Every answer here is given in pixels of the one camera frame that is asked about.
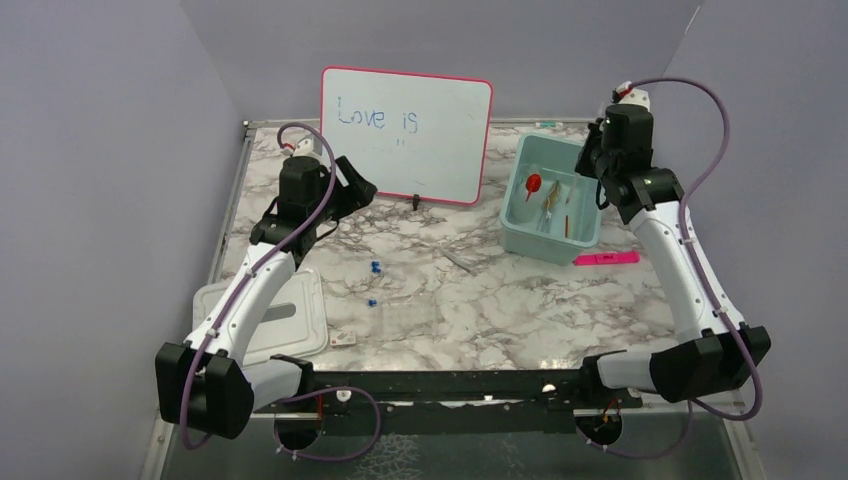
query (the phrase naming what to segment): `purple wall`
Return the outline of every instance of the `purple wall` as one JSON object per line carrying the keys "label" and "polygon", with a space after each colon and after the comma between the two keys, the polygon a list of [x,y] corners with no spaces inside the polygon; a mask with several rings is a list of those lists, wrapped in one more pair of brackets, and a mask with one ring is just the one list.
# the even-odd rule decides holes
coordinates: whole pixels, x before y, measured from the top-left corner
{"label": "purple wall", "polygon": [[236,108],[317,118],[330,64],[481,77],[495,117],[594,117],[659,75],[701,0],[183,0]]}
{"label": "purple wall", "polygon": [[137,478],[241,122],[175,1],[0,2],[0,477]]}
{"label": "purple wall", "polygon": [[[722,284],[772,336],[751,426],[774,479],[845,476],[846,23],[846,2],[707,0],[666,72],[714,87],[731,116],[692,211]],[[718,148],[718,113],[683,86],[652,106],[658,164],[688,185]]]}

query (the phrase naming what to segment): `pink whiteboard frame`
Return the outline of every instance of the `pink whiteboard frame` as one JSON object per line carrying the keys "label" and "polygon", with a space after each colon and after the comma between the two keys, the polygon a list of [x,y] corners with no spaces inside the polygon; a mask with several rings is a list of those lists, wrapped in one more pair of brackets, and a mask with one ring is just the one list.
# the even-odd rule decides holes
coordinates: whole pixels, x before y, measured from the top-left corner
{"label": "pink whiteboard frame", "polygon": [[[440,203],[448,203],[451,205],[474,205],[475,203],[480,201],[480,194],[483,191],[483,166],[486,163],[486,145],[489,142],[489,124],[492,120],[492,102],[495,98],[495,87],[492,86],[491,82],[487,80],[482,80],[479,78],[468,78],[468,77],[454,77],[449,75],[433,75],[430,73],[414,73],[414,72],[398,72],[394,70],[380,70],[376,68],[359,68],[359,67],[345,67],[340,65],[330,65],[321,72],[321,133],[324,133],[324,74],[327,73],[328,70],[350,70],[355,72],[371,72],[371,73],[387,73],[391,75],[406,75],[410,77],[428,77],[428,78],[443,78],[446,80],[459,80],[463,82],[479,82],[485,83],[489,86],[489,112],[486,115],[486,136],[483,139],[483,153],[480,156],[480,178],[477,182],[477,197],[470,202],[460,202],[456,200],[448,200],[444,198],[432,198],[432,197],[421,197],[421,200],[428,202],[440,202]],[[392,193],[392,192],[383,192],[378,191],[379,195],[385,195],[387,197],[400,197],[400,198],[412,198],[412,195],[408,195],[405,193]]]}

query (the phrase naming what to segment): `clear plastic container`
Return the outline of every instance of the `clear plastic container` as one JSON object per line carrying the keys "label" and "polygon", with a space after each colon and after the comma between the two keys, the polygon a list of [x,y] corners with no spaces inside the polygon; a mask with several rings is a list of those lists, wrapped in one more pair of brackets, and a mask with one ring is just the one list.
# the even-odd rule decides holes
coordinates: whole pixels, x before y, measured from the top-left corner
{"label": "clear plastic container", "polygon": [[431,292],[378,299],[374,310],[379,326],[374,333],[386,342],[435,335],[438,330],[439,310]]}

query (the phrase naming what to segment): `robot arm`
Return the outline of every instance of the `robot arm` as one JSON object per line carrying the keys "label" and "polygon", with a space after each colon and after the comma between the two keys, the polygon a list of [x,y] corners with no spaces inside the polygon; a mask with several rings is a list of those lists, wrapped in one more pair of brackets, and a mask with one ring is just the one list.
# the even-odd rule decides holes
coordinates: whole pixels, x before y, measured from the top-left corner
{"label": "robot arm", "polygon": [[[590,124],[577,173],[598,180],[599,208],[615,206],[644,246],[666,293],[679,345],[662,352],[614,352],[584,360],[584,372],[598,387],[656,392],[669,402],[739,388],[750,372],[727,326],[711,309],[705,285],[687,252],[694,242],[722,309],[739,331],[756,363],[771,346],[763,327],[750,328],[733,306],[697,242],[687,211],[678,212],[683,190],[671,170],[651,165],[653,117],[646,92],[627,91],[605,117]],[[607,200],[600,202],[603,186]],[[681,228],[690,233],[686,239]]]}
{"label": "robot arm", "polygon": [[[318,240],[318,226],[328,219],[338,222],[369,205],[377,192],[347,158],[336,159],[347,185],[337,179],[330,200],[313,223],[254,270],[260,258],[276,249],[315,212],[329,187],[327,167],[321,163],[314,145],[311,138],[301,140],[294,156],[283,162],[280,195],[253,227],[247,255],[210,316],[182,345],[166,343],[156,355],[159,406],[165,421],[179,422],[185,394],[182,387],[188,375],[195,375],[189,391],[188,426],[230,439],[241,433],[255,410],[310,390],[309,362],[276,355],[265,363],[243,368],[243,361],[248,343],[274,296]],[[227,311],[226,316],[215,331],[214,319],[222,311]],[[210,329],[213,338],[202,353],[201,369],[190,372],[192,359]]]}

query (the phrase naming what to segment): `whiteboard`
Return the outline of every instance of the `whiteboard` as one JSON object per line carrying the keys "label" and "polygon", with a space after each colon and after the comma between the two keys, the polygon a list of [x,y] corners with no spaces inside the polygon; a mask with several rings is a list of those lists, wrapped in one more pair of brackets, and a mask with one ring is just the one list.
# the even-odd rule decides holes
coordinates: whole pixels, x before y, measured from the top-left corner
{"label": "whiteboard", "polygon": [[493,94],[485,80],[327,67],[321,133],[381,194],[469,205]]}

